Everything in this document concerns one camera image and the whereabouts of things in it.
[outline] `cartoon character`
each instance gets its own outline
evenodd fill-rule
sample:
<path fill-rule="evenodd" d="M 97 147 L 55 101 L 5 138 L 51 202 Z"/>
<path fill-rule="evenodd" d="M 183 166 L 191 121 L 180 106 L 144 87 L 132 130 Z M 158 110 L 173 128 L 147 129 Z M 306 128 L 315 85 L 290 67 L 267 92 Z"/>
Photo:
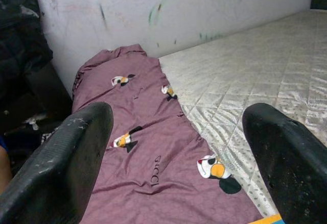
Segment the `cartoon character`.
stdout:
<path fill-rule="evenodd" d="M 215 155 L 206 155 L 198 160 L 197 166 L 203 178 L 219 179 L 219 186 L 225 193 L 234 194 L 241 191 L 241 185 L 231 177 L 231 173 Z"/>
<path fill-rule="evenodd" d="M 170 85 L 163 85 L 161 87 L 161 92 L 163 94 L 168 94 L 168 101 L 170 101 L 170 99 L 177 99 L 177 95 L 174 93 L 173 88 Z"/>
<path fill-rule="evenodd" d="M 135 75 L 134 74 L 130 74 L 129 76 L 127 77 L 123 77 L 123 76 L 116 76 L 114 77 L 113 79 L 111 79 L 111 84 L 112 86 L 115 86 L 116 84 L 120 84 L 121 86 L 124 86 L 126 85 L 129 80 L 134 77 Z"/>
<path fill-rule="evenodd" d="M 116 140 L 113 141 L 113 147 L 125 147 L 127 152 L 129 153 L 138 142 L 132 141 L 132 134 L 142 129 L 143 128 L 141 126 L 138 126 L 130 132 L 126 133 L 125 135 L 118 137 Z"/>

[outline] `mattress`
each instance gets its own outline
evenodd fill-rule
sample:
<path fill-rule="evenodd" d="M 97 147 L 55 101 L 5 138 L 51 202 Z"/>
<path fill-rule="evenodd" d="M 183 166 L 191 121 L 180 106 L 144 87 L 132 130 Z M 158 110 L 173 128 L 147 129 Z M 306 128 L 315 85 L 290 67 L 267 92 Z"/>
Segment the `mattress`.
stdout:
<path fill-rule="evenodd" d="M 263 216 L 277 209 L 242 129 L 264 102 L 326 145 L 327 13 L 306 11 L 160 58 L 184 113 Z"/>

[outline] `mattress cover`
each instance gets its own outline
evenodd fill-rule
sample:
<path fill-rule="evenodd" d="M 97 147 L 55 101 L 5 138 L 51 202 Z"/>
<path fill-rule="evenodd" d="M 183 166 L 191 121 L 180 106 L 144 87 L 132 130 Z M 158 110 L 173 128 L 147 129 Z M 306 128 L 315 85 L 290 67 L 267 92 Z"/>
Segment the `mattress cover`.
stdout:
<path fill-rule="evenodd" d="M 264 102 L 327 145 L 327 13 L 307 11 L 160 58 L 182 109 L 263 216 L 277 213 L 241 116 Z"/>

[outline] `purple comforter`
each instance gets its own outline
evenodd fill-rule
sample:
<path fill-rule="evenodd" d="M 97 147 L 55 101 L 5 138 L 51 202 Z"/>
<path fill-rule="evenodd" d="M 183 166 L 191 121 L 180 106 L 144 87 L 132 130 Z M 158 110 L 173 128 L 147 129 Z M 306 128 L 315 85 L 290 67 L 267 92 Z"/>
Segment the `purple comforter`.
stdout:
<path fill-rule="evenodd" d="M 102 101 L 114 115 L 81 223 L 242 224 L 261 218 L 219 159 L 207 156 L 212 152 L 183 114 L 159 60 L 139 45 L 99 52 L 79 69 L 73 94 L 73 112 Z"/>

